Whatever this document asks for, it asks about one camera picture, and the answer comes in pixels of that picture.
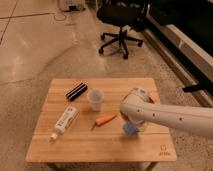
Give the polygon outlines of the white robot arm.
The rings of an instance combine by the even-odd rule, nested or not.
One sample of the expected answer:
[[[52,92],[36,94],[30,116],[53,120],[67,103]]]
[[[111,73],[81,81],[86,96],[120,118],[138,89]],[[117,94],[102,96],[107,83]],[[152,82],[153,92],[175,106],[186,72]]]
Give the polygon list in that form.
[[[149,121],[213,139],[213,108],[156,104],[143,86],[123,98],[120,112],[135,125]]]

